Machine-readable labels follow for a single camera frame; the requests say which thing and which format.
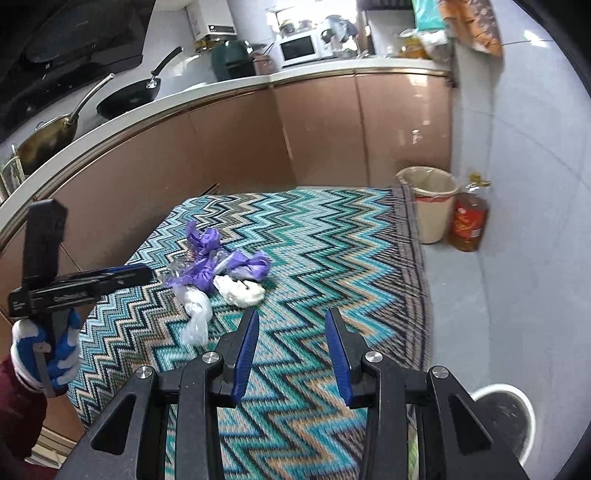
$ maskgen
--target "red sleeve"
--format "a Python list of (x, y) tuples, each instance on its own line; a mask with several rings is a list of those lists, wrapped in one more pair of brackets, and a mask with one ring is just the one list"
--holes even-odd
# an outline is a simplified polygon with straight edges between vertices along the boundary
[(8, 357), (0, 364), (0, 437), (19, 460), (31, 456), (45, 420), (47, 399), (28, 391), (17, 379)]

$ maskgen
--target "pan handle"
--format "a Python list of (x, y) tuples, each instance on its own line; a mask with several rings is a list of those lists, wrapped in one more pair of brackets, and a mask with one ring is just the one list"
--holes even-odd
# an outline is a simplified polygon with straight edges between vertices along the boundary
[(166, 58), (160, 62), (160, 65), (158, 65), (154, 70), (152, 70), (152, 78), (157, 77), (158, 75), (160, 75), (160, 72), (163, 70), (163, 68), (167, 65), (167, 63), (172, 60), (173, 58), (175, 58), (179, 53), (181, 53), (183, 51), (182, 47), (177, 47), (175, 48), (172, 52), (170, 52), (168, 55), (166, 55)]
[(99, 83), (97, 83), (95, 85), (95, 87), (84, 96), (84, 98), (80, 101), (80, 103), (78, 105), (76, 105), (76, 108), (74, 108), (73, 112), (68, 117), (68, 120), (66, 120), (66, 123), (68, 125), (71, 125), (74, 122), (76, 122), (76, 120), (78, 120), (78, 115), (80, 114), (80, 110), (82, 110), (82, 107), (84, 107), (86, 105), (86, 102), (88, 100), (90, 100), (90, 97), (92, 97), (96, 92), (98, 92), (101, 88), (103, 88), (107, 83), (109, 83), (114, 78), (115, 78), (115, 75), (113, 73), (109, 73), (104, 79), (102, 79)]

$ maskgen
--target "microwave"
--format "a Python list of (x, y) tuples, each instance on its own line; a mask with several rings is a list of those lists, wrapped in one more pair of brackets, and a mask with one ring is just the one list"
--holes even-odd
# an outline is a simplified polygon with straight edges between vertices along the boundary
[(328, 59), (333, 56), (330, 44), (324, 43), (317, 29), (296, 33), (279, 42), (283, 66), (289, 67), (307, 61)]

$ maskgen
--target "trash can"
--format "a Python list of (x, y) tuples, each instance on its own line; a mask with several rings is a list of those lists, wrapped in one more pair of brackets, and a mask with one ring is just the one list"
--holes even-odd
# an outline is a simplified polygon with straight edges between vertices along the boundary
[(506, 384), (489, 385), (470, 396), (524, 466), (535, 439), (535, 413), (530, 399), (518, 388)]
[(432, 167), (408, 167), (396, 175), (413, 187), (417, 205), (418, 231), (422, 244), (434, 244), (447, 231), (453, 197), (460, 190), (448, 172)]

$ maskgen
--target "beige trash bin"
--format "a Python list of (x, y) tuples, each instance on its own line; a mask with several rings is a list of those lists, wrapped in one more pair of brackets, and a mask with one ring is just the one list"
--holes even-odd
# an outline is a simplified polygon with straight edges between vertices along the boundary
[(432, 167), (408, 167), (396, 176), (401, 183), (413, 187), (421, 243), (441, 240), (449, 224), (453, 197), (460, 190), (459, 183), (450, 173)]

